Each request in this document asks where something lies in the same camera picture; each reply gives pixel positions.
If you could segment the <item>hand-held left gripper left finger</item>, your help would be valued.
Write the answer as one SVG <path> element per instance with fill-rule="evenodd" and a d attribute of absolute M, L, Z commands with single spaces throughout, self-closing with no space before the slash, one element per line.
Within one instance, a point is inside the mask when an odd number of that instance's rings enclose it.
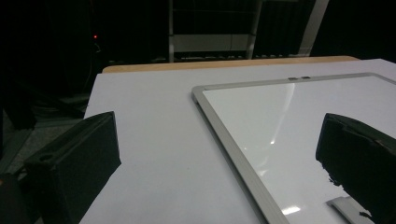
<path fill-rule="evenodd" d="M 120 165 L 112 112 L 80 121 L 24 161 L 45 224 L 78 224 Z"/>

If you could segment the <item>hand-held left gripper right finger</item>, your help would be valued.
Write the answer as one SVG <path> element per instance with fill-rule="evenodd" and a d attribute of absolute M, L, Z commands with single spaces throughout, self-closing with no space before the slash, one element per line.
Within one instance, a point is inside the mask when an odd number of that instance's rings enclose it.
<path fill-rule="evenodd" d="M 396 139 L 356 119 L 328 113 L 316 160 L 331 182 L 368 211 L 374 224 L 396 224 Z"/>

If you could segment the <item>silver-framed whiteboard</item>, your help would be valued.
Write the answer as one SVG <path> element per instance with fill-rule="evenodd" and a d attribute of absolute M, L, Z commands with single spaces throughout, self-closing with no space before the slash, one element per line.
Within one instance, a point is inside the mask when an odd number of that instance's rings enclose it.
<path fill-rule="evenodd" d="M 374 224 L 316 160 L 326 114 L 396 139 L 396 81 L 374 73 L 197 86 L 193 101 L 267 224 Z"/>

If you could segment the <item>large white sheet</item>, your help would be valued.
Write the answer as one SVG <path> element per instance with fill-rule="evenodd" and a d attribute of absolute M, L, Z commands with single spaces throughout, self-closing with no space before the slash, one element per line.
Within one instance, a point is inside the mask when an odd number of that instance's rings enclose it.
<path fill-rule="evenodd" d="M 116 115 L 121 165 L 81 224 L 262 224 L 191 99 L 202 84 L 375 72 L 349 56 L 109 66 L 87 116 Z"/>

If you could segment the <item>dark device with red light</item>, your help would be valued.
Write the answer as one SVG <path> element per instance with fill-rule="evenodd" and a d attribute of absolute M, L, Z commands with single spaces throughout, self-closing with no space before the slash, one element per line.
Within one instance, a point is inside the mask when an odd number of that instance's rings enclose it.
<path fill-rule="evenodd" d="M 101 52 L 101 47 L 98 43 L 98 35 L 97 33 L 90 33 L 90 38 L 91 38 L 91 42 L 92 42 L 92 47 L 93 47 L 93 51 L 95 53 L 100 53 Z"/>

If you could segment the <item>white metal stand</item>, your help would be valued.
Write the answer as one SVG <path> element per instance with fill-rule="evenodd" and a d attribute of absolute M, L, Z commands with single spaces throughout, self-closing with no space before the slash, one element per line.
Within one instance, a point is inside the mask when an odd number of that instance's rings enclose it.
<path fill-rule="evenodd" d="M 168 0 L 168 60 L 251 59 L 263 0 Z"/>

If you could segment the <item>white slanted metal post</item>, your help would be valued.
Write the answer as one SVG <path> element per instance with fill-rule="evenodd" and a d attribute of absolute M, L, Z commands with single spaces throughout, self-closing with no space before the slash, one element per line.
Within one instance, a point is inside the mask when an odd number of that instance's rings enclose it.
<path fill-rule="evenodd" d="M 328 4 L 329 0 L 316 0 L 304 30 L 303 39 L 298 52 L 299 57 L 307 57 L 310 55 Z"/>

